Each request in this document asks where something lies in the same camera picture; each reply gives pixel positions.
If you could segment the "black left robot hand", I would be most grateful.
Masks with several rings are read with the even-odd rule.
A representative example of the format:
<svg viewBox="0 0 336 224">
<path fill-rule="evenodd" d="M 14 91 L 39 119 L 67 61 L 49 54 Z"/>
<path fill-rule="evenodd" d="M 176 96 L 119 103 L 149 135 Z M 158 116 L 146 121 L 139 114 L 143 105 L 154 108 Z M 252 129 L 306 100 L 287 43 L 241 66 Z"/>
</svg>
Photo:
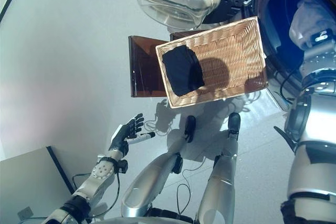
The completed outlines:
<svg viewBox="0 0 336 224">
<path fill-rule="evenodd" d="M 129 151 L 129 145 L 140 143 L 155 137 L 155 132 L 141 133 L 144 126 L 142 113 L 132 117 L 126 124 L 120 124 L 112 135 L 110 151 L 119 151 L 125 157 Z"/>
</svg>

